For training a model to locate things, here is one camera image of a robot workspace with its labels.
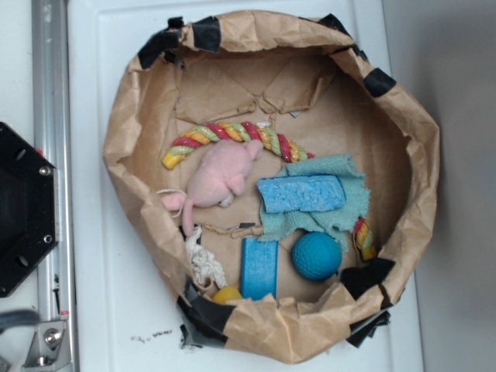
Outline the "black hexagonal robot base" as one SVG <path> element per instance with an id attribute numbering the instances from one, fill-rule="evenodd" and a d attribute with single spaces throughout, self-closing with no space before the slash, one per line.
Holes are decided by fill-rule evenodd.
<path id="1" fill-rule="evenodd" d="M 1 124 L 1 296 L 7 298 L 57 244 L 55 167 Z"/>

